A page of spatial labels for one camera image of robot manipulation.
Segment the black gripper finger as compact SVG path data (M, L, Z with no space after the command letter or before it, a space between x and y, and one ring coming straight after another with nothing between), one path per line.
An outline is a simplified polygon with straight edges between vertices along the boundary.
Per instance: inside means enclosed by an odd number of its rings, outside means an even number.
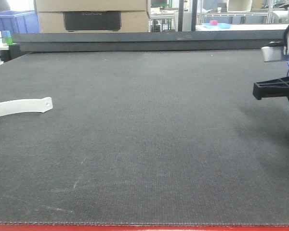
M261 100L262 98L287 97L289 102L289 77L255 82L253 84L252 95L257 100Z

